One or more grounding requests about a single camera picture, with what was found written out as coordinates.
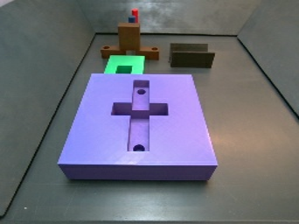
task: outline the red peg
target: red peg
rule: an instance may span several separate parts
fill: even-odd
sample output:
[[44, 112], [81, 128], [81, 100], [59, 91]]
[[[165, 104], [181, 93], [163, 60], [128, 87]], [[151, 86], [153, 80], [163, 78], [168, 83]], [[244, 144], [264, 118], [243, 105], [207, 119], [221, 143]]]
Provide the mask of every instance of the red peg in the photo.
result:
[[132, 9], [132, 16], [135, 16], [135, 22], [139, 23], [139, 20], [137, 20], [137, 9]]

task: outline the green square block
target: green square block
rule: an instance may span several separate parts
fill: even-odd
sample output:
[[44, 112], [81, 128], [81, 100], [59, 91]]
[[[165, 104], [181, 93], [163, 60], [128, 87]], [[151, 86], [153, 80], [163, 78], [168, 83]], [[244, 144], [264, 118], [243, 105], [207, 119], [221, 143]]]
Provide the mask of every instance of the green square block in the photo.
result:
[[143, 74], [145, 56], [111, 55], [104, 74]]

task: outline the cross-shaped slot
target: cross-shaped slot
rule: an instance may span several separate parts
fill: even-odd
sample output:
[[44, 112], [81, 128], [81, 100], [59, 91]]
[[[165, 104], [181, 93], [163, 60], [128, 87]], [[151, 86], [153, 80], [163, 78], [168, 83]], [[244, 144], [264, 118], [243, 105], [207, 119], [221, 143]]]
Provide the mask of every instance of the cross-shaped slot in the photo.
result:
[[149, 151], [149, 116], [168, 116], [167, 103], [149, 103], [149, 80], [133, 81], [131, 102], [113, 102], [112, 116], [131, 116], [128, 151]]

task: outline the purple box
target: purple box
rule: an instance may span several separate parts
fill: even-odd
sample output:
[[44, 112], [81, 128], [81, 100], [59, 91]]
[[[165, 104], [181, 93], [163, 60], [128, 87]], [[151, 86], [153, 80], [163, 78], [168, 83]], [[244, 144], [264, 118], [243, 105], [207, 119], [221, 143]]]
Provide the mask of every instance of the purple box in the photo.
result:
[[59, 166], [69, 179], [208, 180], [217, 160], [192, 76], [93, 73]]

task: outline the wooden block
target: wooden block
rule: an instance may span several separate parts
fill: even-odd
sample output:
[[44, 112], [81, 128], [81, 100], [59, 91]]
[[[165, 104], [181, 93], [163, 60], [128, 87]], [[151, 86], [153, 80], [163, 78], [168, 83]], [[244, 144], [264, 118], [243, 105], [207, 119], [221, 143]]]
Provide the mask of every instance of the wooden block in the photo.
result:
[[101, 59], [108, 59], [109, 55], [125, 55], [127, 51], [121, 51], [117, 45], [104, 45], [100, 48]]
[[135, 52], [136, 55], [143, 55], [147, 60], [159, 60], [159, 48], [156, 46], [141, 46]]
[[119, 23], [119, 48], [123, 51], [137, 51], [140, 48], [140, 24]]

